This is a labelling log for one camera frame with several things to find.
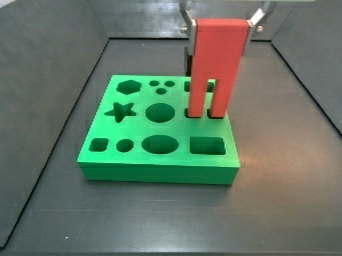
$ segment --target block's top face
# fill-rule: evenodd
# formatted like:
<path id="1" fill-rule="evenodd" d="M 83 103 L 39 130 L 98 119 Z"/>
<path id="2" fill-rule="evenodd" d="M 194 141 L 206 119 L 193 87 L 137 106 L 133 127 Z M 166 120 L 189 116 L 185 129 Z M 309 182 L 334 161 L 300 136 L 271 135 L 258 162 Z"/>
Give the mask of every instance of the block's top face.
<path id="1" fill-rule="evenodd" d="M 78 162 L 239 167 L 229 117 L 187 118 L 189 77 L 112 77 Z M 206 109 L 213 93 L 207 93 Z"/>
<path id="2" fill-rule="evenodd" d="M 249 32 L 250 29 L 250 24 L 243 19 L 197 19 L 197 24 L 199 27 L 199 32 L 203 30 L 217 32 L 241 30 Z"/>

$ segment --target small round hole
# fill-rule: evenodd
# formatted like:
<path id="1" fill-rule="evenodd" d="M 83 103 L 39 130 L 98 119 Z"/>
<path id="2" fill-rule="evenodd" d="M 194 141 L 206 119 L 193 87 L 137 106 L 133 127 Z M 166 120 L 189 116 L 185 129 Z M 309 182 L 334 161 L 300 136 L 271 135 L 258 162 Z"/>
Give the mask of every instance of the small round hole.
<path id="1" fill-rule="evenodd" d="M 155 90 L 158 94 L 166 94 L 167 90 L 165 88 L 159 88 Z"/>
<path id="2" fill-rule="evenodd" d="M 129 152 L 133 148 L 134 148 L 134 142 L 131 140 L 129 140 L 129 139 L 120 140 L 116 143 L 116 149 L 122 153 Z"/>
<path id="3" fill-rule="evenodd" d="M 159 85 L 159 82 L 158 82 L 158 81 L 151 81 L 151 82 L 150 82 L 150 85 L 151 85 L 151 86 L 158 86 L 158 85 Z"/>
<path id="4" fill-rule="evenodd" d="M 174 83 L 173 81 L 167 81 L 167 82 L 165 83 L 165 85 L 169 86 L 169 87 L 173 87 L 173 86 L 175 85 L 175 83 Z"/>

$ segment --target hexagonal hole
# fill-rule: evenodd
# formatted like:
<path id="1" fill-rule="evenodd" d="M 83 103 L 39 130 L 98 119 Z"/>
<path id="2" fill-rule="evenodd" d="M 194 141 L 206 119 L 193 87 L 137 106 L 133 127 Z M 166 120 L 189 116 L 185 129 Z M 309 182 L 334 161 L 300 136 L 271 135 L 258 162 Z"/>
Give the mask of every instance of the hexagonal hole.
<path id="1" fill-rule="evenodd" d="M 142 83 L 137 82 L 135 80 L 127 80 L 119 83 L 116 91 L 129 95 L 139 92 L 141 89 L 142 89 Z"/>

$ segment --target shape sorting block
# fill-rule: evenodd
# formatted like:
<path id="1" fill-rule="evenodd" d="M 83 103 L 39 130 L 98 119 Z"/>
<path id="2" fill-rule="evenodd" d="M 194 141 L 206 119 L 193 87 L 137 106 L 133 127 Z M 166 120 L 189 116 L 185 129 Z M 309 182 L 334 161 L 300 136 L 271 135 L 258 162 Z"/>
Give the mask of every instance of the shape sorting block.
<path id="1" fill-rule="evenodd" d="M 189 118 L 189 91 L 189 77 L 112 77 L 78 158 L 87 179 L 233 183 L 241 164 L 229 116 Z"/>

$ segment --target circular hole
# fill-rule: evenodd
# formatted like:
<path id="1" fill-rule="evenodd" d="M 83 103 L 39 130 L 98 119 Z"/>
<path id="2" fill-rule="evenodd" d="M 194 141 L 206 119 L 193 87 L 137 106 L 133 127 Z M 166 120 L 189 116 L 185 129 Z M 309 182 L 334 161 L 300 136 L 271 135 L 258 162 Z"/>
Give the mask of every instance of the circular hole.
<path id="1" fill-rule="evenodd" d="M 151 82 L 150 82 L 150 85 L 151 85 L 151 86 L 158 86 L 158 85 L 159 85 L 159 82 L 158 82 L 158 81 L 151 81 Z"/>
<path id="2" fill-rule="evenodd" d="M 175 116 L 175 109 L 165 104 L 157 103 L 146 109 L 146 117 L 157 123 L 165 123 L 170 121 Z"/>
<path id="3" fill-rule="evenodd" d="M 173 81 L 167 81 L 167 82 L 165 83 L 165 85 L 169 86 L 169 87 L 171 87 L 171 86 L 175 85 L 175 83 L 174 83 Z"/>
<path id="4" fill-rule="evenodd" d="M 166 135 L 150 136 L 143 140 L 143 149 L 153 154 L 170 154 L 178 149 L 178 141 Z"/>
<path id="5" fill-rule="evenodd" d="M 133 148 L 134 148 L 134 142 L 131 140 L 129 140 L 129 139 L 120 140 L 116 143 L 116 149 L 122 153 L 129 152 Z"/>
<path id="6" fill-rule="evenodd" d="M 165 88 L 159 88 L 155 90 L 158 94 L 166 94 L 167 90 Z"/>

